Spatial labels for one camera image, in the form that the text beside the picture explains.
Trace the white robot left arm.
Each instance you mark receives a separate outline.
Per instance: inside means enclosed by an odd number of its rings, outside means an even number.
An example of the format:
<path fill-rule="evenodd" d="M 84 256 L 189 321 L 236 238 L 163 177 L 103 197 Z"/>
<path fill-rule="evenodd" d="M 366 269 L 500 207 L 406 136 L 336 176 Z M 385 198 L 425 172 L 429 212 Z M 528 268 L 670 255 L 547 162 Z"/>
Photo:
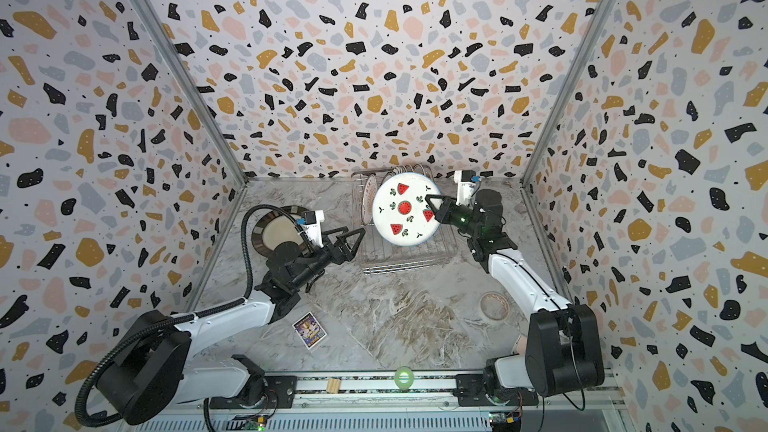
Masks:
<path fill-rule="evenodd" d="M 266 260 L 262 282 L 247 298 L 203 311 L 164 315 L 147 312 L 98 363 L 83 382 L 75 416 L 87 427 L 119 420 L 130 425 L 149 421 L 167 406 L 229 399 L 244 408 L 274 398 L 265 371 L 242 354 L 216 364 L 197 361 L 204 349 L 245 330 L 286 317 L 327 267 L 352 261 L 365 231 L 346 227 L 320 236 L 321 243 L 302 251 L 294 242 L 278 245 Z"/>

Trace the white watermelon pattern plate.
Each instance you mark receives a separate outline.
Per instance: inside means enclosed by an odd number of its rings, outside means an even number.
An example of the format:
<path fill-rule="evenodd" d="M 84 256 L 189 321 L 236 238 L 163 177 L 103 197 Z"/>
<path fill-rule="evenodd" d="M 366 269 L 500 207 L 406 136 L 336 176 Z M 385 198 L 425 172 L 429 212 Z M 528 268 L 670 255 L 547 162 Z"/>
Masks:
<path fill-rule="evenodd" d="M 373 223 L 379 235 L 399 247 L 415 247 L 429 240 L 439 223 L 425 202 L 427 194 L 440 191 L 422 174 L 403 172 L 385 180 L 373 202 Z"/>

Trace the black rimmed cream plate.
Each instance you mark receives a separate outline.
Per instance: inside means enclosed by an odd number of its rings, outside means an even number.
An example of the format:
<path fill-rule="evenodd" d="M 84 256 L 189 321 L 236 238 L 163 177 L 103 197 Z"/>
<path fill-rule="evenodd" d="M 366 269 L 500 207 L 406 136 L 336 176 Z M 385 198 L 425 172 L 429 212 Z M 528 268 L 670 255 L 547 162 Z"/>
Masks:
<path fill-rule="evenodd" d="M 250 241 L 256 253 L 271 257 L 274 249 L 283 242 L 293 242 L 299 246 L 300 253 L 308 252 L 307 244 L 295 230 L 293 223 L 284 215 L 271 209 L 260 209 L 261 216 L 251 230 Z"/>

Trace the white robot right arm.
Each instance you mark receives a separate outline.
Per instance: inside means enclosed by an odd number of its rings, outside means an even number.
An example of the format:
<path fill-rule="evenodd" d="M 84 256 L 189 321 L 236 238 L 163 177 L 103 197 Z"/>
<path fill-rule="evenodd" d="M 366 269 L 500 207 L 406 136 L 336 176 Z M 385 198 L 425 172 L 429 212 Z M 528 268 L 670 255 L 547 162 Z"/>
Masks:
<path fill-rule="evenodd" d="M 425 201 L 438 223 L 465 237 L 473 259 L 527 315 L 525 350 L 491 359 L 484 368 L 487 399 L 506 403 L 524 389 L 546 398 L 602 385 L 605 368 L 595 313 L 559 294 L 526 262 L 503 230 L 501 195 L 482 190 L 471 206 L 437 194 Z"/>

